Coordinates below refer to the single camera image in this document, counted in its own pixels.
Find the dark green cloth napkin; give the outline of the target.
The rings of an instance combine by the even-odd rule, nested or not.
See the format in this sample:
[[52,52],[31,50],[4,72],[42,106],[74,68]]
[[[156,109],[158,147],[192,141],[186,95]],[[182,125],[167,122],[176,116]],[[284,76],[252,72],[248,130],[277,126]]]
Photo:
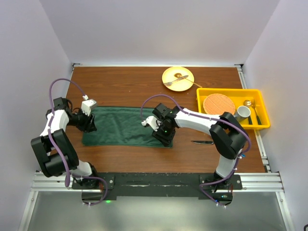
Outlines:
[[163,148],[164,145],[152,136],[153,130],[141,125],[144,118],[152,115],[153,108],[99,106],[93,110],[96,131],[84,133],[85,146],[137,146]]

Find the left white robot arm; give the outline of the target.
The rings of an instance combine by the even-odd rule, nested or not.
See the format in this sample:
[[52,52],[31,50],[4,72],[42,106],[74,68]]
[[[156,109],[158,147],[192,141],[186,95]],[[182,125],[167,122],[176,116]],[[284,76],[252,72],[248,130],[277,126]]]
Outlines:
[[70,177],[82,187],[94,189],[100,184],[100,177],[95,167],[89,162],[79,160],[77,152],[65,130],[74,126],[84,133],[96,131],[95,115],[92,110],[97,102],[84,96],[81,107],[74,111],[67,98],[53,100],[53,108],[46,113],[47,123],[42,133],[31,140],[31,147],[45,177],[58,177],[66,174],[65,185],[70,184]]

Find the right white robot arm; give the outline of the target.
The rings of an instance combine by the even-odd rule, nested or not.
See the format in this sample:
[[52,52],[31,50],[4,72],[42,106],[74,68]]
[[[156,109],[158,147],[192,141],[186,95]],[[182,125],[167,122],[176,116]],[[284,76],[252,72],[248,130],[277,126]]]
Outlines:
[[235,172],[240,155],[246,143],[251,141],[235,117],[228,112],[222,115],[206,115],[184,107],[167,108],[162,103],[147,117],[143,126],[153,129],[152,136],[164,146],[169,146],[175,136],[176,128],[190,128],[210,135],[220,154],[218,166],[213,175],[213,182],[220,189],[231,184],[231,175]]

